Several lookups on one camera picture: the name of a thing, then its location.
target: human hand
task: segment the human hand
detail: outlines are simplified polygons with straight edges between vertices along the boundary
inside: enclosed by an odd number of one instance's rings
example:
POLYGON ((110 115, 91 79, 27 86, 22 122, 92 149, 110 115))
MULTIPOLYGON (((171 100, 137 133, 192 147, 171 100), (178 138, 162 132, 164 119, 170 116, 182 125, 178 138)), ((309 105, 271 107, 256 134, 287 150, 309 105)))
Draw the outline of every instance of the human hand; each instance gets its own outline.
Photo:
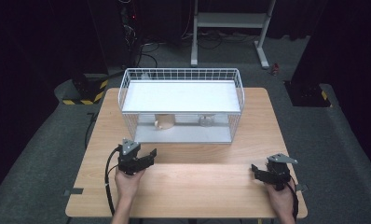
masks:
POLYGON ((121 199, 127 198, 133 200, 136 195, 137 189, 139 188, 140 179, 144 174, 145 169, 137 172, 134 175, 126 175, 124 172, 116 168, 116 186, 118 191, 118 197, 121 199))
MULTIPOLYGON (((294 181, 290 180, 288 184, 292 189, 295 189, 294 181)), ((293 217, 294 198, 292 190, 289 189, 287 185, 284 185, 284 189, 279 191, 275 190, 273 185, 265 184, 265 186, 269 193, 270 204, 281 221, 281 224, 295 223, 293 217)))

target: wire basket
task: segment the wire basket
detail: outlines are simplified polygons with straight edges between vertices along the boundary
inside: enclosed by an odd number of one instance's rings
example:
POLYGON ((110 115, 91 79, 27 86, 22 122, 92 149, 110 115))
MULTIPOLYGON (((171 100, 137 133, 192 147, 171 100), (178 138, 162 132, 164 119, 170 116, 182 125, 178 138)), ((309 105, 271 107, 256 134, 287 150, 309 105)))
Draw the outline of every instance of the wire basket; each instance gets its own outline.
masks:
POLYGON ((231 143, 244 91, 234 68, 129 68, 118 105, 134 141, 231 143), (174 126, 158 130, 159 114, 173 114, 174 126))

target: table top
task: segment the table top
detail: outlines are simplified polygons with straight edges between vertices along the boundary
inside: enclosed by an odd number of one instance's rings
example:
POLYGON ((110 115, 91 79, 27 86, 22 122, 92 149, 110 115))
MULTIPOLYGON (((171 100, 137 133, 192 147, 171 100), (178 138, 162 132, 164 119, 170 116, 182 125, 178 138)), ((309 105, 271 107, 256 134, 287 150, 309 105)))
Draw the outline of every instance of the table top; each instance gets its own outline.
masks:
MULTIPOLYGON (((109 89, 105 94, 74 185, 83 191, 70 196, 69 217, 111 216, 104 167, 122 139, 131 139, 118 108, 118 91, 109 89)), ((267 91, 244 88, 244 93, 245 105, 232 144, 142 144, 138 157, 154 148, 158 154, 142 177, 131 217, 275 217, 265 186, 254 179, 250 167, 254 164, 264 170, 268 156, 288 152, 267 91)), ((110 167, 116 164, 117 154, 110 167)), ((292 164, 288 166, 297 182, 292 164)), ((109 176, 116 203, 114 174, 109 176)), ((306 217, 302 193, 297 195, 298 217, 306 217)))

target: white metal stand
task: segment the white metal stand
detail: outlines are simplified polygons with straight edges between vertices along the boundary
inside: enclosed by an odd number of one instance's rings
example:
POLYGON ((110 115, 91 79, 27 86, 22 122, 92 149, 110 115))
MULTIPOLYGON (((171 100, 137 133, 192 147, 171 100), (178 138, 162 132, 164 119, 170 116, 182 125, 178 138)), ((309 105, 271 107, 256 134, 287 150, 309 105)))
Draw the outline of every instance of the white metal stand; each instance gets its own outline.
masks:
POLYGON ((267 13, 198 13, 198 0, 194 8, 194 34, 192 39, 191 66, 198 66, 198 27, 260 28, 261 35, 255 41, 255 48, 264 69, 269 68, 267 57, 262 49, 276 0, 270 0, 267 13))

